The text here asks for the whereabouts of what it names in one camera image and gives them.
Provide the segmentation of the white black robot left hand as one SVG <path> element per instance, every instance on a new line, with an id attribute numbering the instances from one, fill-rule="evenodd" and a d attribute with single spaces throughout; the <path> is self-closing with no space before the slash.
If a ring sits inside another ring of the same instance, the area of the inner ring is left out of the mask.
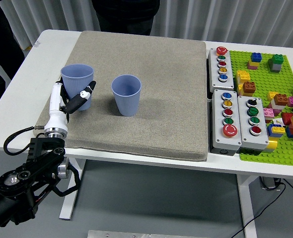
<path id="1" fill-rule="evenodd" d="M 44 126 L 46 137 L 66 138 L 69 115 L 89 101 L 95 85 L 96 82 L 91 81 L 87 87 L 69 100 L 63 81 L 60 80 L 54 84 L 49 104 L 50 119 Z"/>

